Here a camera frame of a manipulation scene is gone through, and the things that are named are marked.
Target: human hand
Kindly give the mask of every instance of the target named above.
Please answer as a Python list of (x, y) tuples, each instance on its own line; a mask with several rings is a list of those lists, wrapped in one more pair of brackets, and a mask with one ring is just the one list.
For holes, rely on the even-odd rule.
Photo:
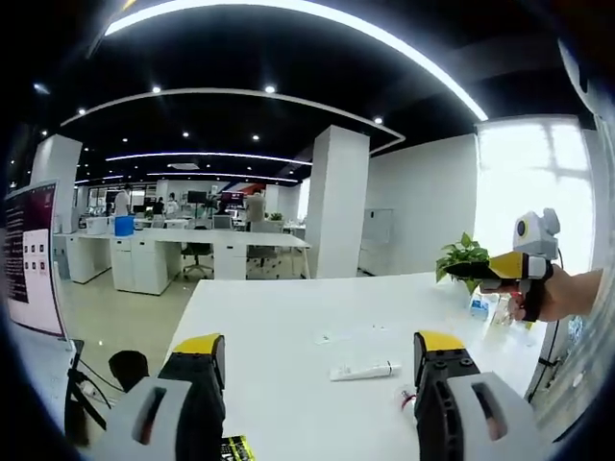
[[(512, 298), (508, 303), (508, 310), (515, 320), (523, 320), (526, 317), (524, 308), (525, 299), (516, 285), (505, 286), (495, 290), (480, 290), (482, 293), (510, 293)], [(585, 300), (582, 298), (583, 286), (579, 286), (575, 277), (571, 277), (558, 265), (553, 265), (553, 275), (545, 282), (545, 296), (540, 305), (538, 320), (554, 322), (563, 319), (567, 315), (580, 312)]]

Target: floor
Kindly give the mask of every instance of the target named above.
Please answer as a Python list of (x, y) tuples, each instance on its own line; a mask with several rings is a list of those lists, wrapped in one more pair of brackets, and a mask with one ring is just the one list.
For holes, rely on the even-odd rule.
[[(299, 277), (303, 257), (293, 254), (294, 270), (290, 253), (279, 255), (277, 264), (265, 261), (249, 261), (249, 279), (290, 279)], [(194, 261), (187, 259), (184, 265)], [(202, 258), (201, 264), (212, 267), (210, 258)], [(140, 351), (148, 359), (150, 375), (160, 370), (173, 333), (182, 317), (185, 306), (200, 279), (195, 271), (188, 279), (178, 276), (160, 296), (140, 295), (117, 291), (113, 288), (111, 270), (96, 279), (81, 285), (70, 280), (61, 283), (61, 312), (68, 334), (85, 341), (82, 360), (104, 379), (118, 386), (111, 375), (109, 359), (116, 352)], [(109, 387), (84, 366), (79, 367), (101, 387), (111, 403), (122, 393)]]

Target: curved light strip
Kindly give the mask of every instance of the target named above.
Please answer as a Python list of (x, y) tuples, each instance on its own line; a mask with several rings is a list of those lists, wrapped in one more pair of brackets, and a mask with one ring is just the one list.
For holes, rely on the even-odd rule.
[(391, 48), (402, 53), (407, 58), (419, 64), (431, 73), (433, 77), (442, 82), (442, 84), (444, 84), (450, 91), (452, 91), (481, 122), (484, 122), (489, 118), (484, 110), (482, 110), (465, 91), (465, 89), (459, 86), (459, 84), (454, 81), (449, 74), (438, 67), (435, 62), (412, 48), (403, 40), (400, 40), (380, 27), (359, 19), (356, 16), (352, 16), (346, 12), (341, 12), (340, 10), (325, 7), (323, 5), (307, 2), (305, 0), (172, 0), (170, 2), (162, 3), (133, 14), (129, 14), (128, 16), (112, 22), (105, 32), (105, 36), (110, 36), (111, 34), (132, 26), (137, 22), (160, 16), (162, 14), (167, 14), (168, 12), (178, 12), (191, 8), (212, 7), (219, 5), (251, 5), (280, 8), (283, 10), (292, 10), (294, 12), (304, 12), (306, 14), (322, 17), (324, 19), (329, 19), (339, 24), (348, 26), (384, 43), (385, 45), (390, 46)]
[(274, 160), (284, 163), (296, 163), (298, 165), (311, 166), (311, 161), (293, 160), (291, 158), (257, 156), (252, 154), (227, 154), (225, 152), (159, 152), (155, 154), (132, 154), (130, 156), (111, 157), (107, 161), (125, 160), (127, 158), (144, 158), (144, 157), (238, 157), (238, 158), (255, 158), (258, 160)]
[(286, 181), (286, 182), (299, 182), (297, 180), (288, 180), (287, 178), (270, 178), (268, 176), (252, 176), (252, 175), (231, 175), (229, 173), (148, 173), (147, 176), (226, 176), (231, 178), (249, 178), (251, 180), (266, 180), (266, 181)]
[(63, 127), (65, 125), (68, 125), (69, 123), (74, 122), (75, 120), (78, 120), (81, 117), (85, 117), (86, 115), (89, 115), (95, 112), (96, 110), (111, 108), (119, 104), (130, 103), (131, 101), (136, 101), (139, 99), (158, 98), (160, 96), (173, 96), (177, 94), (234, 94), (238, 96), (256, 96), (259, 98), (277, 99), (280, 101), (286, 101), (287, 103), (301, 104), (303, 106), (308, 106), (308, 107), (315, 108), (315, 109), (326, 110), (328, 112), (335, 113), (343, 117), (352, 118), (353, 120), (356, 120), (357, 122), (364, 123), (365, 125), (369, 125), (372, 128), (381, 130), (385, 133), (388, 133), (388, 134), (391, 134), (397, 137), (397, 139), (395, 139), (394, 141), (386, 143), (376, 149), (372, 149), (370, 151), (370, 154), (375, 154), (378, 151), (394, 146), (395, 144), (399, 144), (400, 142), (404, 142), (406, 140), (406, 137), (403, 134), (397, 133), (391, 130), (390, 128), (386, 128), (384, 125), (379, 125), (375, 123), (373, 120), (369, 120), (367, 118), (354, 115), (353, 113), (347, 112), (346, 110), (334, 108), (332, 106), (327, 106), (325, 104), (316, 103), (308, 99), (297, 98), (295, 96), (287, 96), (285, 94), (280, 94), (280, 93), (267, 93), (265, 91), (257, 91), (254, 89), (237, 89), (237, 88), (177, 88), (177, 89), (165, 89), (161, 91), (160, 93), (148, 92), (148, 93), (134, 94), (133, 96), (126, 96), (125, 98), (120, 98), (114, 101), (109, 101), (108, 103), (104, 103), (99, 106), (96, 106), (95, 108), (86, 110), (86, 112), (84, 112), (83, 114), (77, 114), (73, 117), (70, 117), (64, 120), (63, 122), (60, 123), (60, 126)]
[(85, 184), (86, 182), (92, 182), (92, 181), (103, 181), (103, 180), (121, 180), (122, 178), (124, 178), (123, 176), (106, 176), (105, 178), (98, 178), (96, 180), (81, 180), (81, 181), (75, 181), (76, 184)]

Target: green plant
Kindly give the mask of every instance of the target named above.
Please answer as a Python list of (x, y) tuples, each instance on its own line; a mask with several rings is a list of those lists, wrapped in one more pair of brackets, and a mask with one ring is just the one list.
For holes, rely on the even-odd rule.
[[(447, 253), (444, 257), (441, 257), (435, 261), (435, 282), (438, 283), (446, 275), (446, 268), (457, 264), (459, 262), (484, 262), (489, 260), (489, 252), (480, 246), (480, 243), (476, 240), (472, 240), (472, 237), (467, 233), (461, 235), (461, 240), (445, 245), (442, 247)], [(479, 286), (480, 280), (478, 279), (460, 279), (455, 276), (451, 276), (453, 280), (461, 280), (465, 283), (470, 294), (474, 293), (474, 290)]]

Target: black ceiling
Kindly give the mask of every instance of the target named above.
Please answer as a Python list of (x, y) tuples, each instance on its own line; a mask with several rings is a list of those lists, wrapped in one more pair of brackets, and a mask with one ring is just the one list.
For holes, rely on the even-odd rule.
[[(369, 36), (323, 18), (255, 6), (217, 6), (165, 14), (100, 39), (121, 3), (72, 0), (53, 9), (46, 6), (48, 14), (39, 32), (49, 34), (39, 45), (38, 60), (28, 68), (30, 85), (43, 83), (51, 94), (34, 96), (36, 111), (24, 117), (36, 123), (38, 131), (44, 128), (84, 143), (88, 151), (82, 152), (78, 180), (102, 178), (109, 170), (142, 179), (148, 172), (169, 171), (166, 164), (178, 161), (106, 161), (137, 153), (229, 152), (295, 158), (331, 124), (370, 135), (372, 149), (395, 139), (321, 109), (211, 94), (141, 99), (61, 127), (79, 108), (149, 92), (154, 85), (262, 90), (273, 84), (280, 94), (366, 119), (383, 116), (387, 128), (406, 137), (393, 149), (471, 133), (478, 121), (417, 64)], [(155, 3), (161, 1), (137, 0), (127, 13)], [(554, 36), (515, 1), (318, 3), (361, 17), (416, 47), (448, 71), (492, 118), (573, 113), (591, 123), (567, 81)], [(254, 133), (259, 142), (252, 139)], [(209, 171), (216, 172), (309, 176), (308, 167), (285, 168), (281, 162), (194, 160), (204, 172), (209, 164)]]

